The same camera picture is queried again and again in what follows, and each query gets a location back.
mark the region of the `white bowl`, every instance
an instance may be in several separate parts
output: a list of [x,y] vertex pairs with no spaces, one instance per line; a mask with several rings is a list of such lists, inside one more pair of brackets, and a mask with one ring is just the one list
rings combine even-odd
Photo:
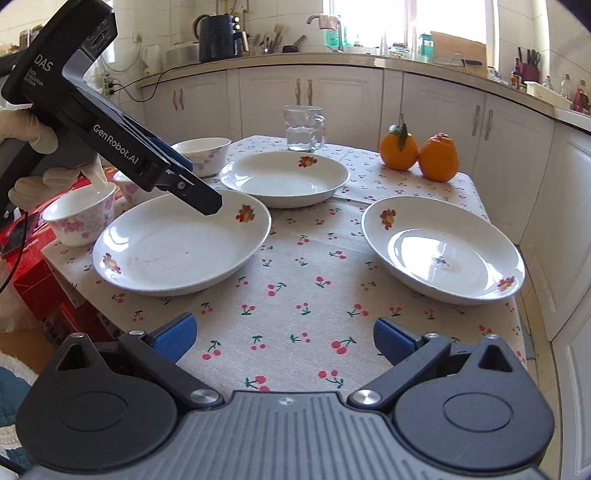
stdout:
[[108,183],[102,190],[92,185],[72,190],[47,207],[43,219],[64,245],[91,245],[113,221],[115,189]]
[[230,162],[220,173],[229,189],[258,198],[270,208],[324,202],[349,181],[349,170],[313,153],[265,152]]
[[228,163],[229,138],[196,138],[173,145],[181,155],[193,164],[193,173],[200,178],[211,177],[220,173]]
[[113,175],[113,182],[115,182],[115,184],[121,189],[124,197],[132,206],[139,205],[140,203],[147,202],[148,200],[155,199],[156,197],[160,197],[168,193],[163,192],[156,187],[154,187],[151,192],[146,192],[120,171]]
[[223,205],[205,216],[174,195],[132,208],[96,241],[92,260],[105,281],[148,296],[211,287],[241,268],[271,229],[258,200],[220,190]]
[[363,234],[402,283],[436,300],[476,305],[523,285],[523,260],[495,226],[451,203],[401,196],[372,204]]

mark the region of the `kitchen utensil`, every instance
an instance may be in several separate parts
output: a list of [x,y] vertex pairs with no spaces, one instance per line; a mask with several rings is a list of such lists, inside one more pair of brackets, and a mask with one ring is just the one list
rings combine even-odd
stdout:
[[193,164],[197,177],[211,177],[220,173],[228,163],[229,138],[196,138],[173,145],[173,149]]
[[123,196],[131,206],[139,205],[140,203],[166,194],[166,192],[158,188],[154,188],[151,192],[146,192],[120,171],[113,175],[113,182],[120,188],[121,193],[123,193]]
[[57,239],[68,247],[93,244],[113,221],[114,183],[102,190],[92,185],[72,190],[43,211]]
[[242,34],[236,28],[234,16],[201,15],[193,22],[193,33],[199,40],[199,60],[208,61],[242,57],[242,50],[248,49]]
[[199,63],[199,42],[185,42],[173,45],[166,51],[166,63],[169,66]]
[[524,263],[486,220],[451,203],[400,196],[367,208],[363,234],[402,283],[436,300],[476,305],[514,295]]
[[324,117],[317,106],[291,105],[284,108],[287,149],[311,152],[324,147]]
[[332,197],[349,176],[345,166],[330,158],[277,151],[230,162],[220,172],[220,181],[269,208],[300,208]]
[[142,48],[141,52],[142,74],[145,77],[162,73],[162,46],[150,45]]
[[96,271],[117,288],[157,297],[225,280],[265,241],[271,215],[253,197],[231,190],[220,194],[223,206],[210,216],[172,195],[125,212],[96,241]]

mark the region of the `black kettle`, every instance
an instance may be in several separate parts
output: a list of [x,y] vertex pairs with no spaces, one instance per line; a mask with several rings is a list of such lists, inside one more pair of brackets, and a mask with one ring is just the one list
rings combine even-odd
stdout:
[[246,34],[233,15],[201,15],[193,22],[193,33],[199,40],[199,61],[242,57],[248,51]]

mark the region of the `white porcelain plate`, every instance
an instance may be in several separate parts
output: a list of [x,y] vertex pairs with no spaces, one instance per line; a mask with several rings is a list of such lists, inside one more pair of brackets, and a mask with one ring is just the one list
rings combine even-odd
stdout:
[[271,208],[324,202],[349,180],[349,170],[330,158],[301,152],[264,152],[230,162],[220,172],[231,190],[253,195]]
[[495,226],[447,202],[392,197],[371,205],[365,238],[402,283],[436,300],[502,300],[524,282],[519,252]]
[[148,296],[184,295],[228,278],[265,241],[271,215],[253,197],[220,194],[223,206],[210,216],[173,195],[125,212],[95,243],[96,271],[117,287]]

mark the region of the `tablecloth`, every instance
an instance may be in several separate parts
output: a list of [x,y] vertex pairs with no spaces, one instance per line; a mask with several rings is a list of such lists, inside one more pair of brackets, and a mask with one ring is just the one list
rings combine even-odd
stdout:
[[[232,144],[229,155],[236,159],[284,149],[285,139],[257,136]],[[372,338],[380,316],[417,334],[435,331],[455,342],[476,343],[482,335],[497,333],[525,364],[513,298],[465,307],[425,297],[386,271],[361,232],[367,206],[394,195],[445,200],[488,220],[471,179],[458,174],[449,183],[431,182],[416,166],[392,171],[377,153],[338,145],[318,153],[346,165],[351,180],[326,202],[272,210],[271,233],[259,252],[231,278],[205,291],[144,297],[103,282],[92,267],[92,247],[56,242],[44,254],[124,331],[149,331],[192,312],[198,339],[178,364],[226,398],[236,389],[333,389],[348,395],[391,367]],[[209,181],[221,187],[218,179]]]

